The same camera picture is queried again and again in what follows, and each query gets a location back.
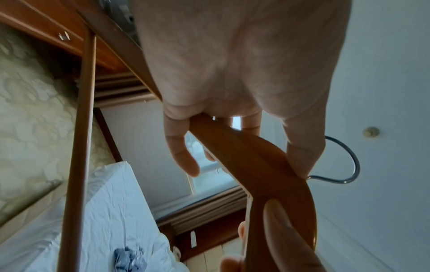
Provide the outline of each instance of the patterned wall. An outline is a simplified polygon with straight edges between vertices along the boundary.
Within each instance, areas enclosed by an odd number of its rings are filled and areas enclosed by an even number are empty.
[[[35,50],[0,25],[0,225],[69,177],[75,99]],[[114,163],[93,123],[90,171]]]

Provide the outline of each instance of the hand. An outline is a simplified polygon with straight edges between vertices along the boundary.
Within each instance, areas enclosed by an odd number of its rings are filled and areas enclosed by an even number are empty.
[[[291,226],[282,205],[274,199],[269,200],[263,212],[264,234],[273,260],[280,272],[325,272],[325,269],[312,249]],[[243,223],[239,236],[244,236]],[[224,257],[220,272],[244,272],[244,259]]]
[[[132,0],[146,62],[163,96],[164,133],[190,176],[189,118],[205,112],[259,135],[281,119],[287,159],[306,178],[325,147],[325,113],[351,0]]]

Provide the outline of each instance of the white bed sheet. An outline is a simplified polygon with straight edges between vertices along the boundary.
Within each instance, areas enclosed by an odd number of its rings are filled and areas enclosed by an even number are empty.
[[[0,271],[55,271],[64,198],[0,246]],[[188,272],[176,262],[130,165],[111,164],[89,179],[80,271],[114,271],[113,251],[144,249],[145,272]]]

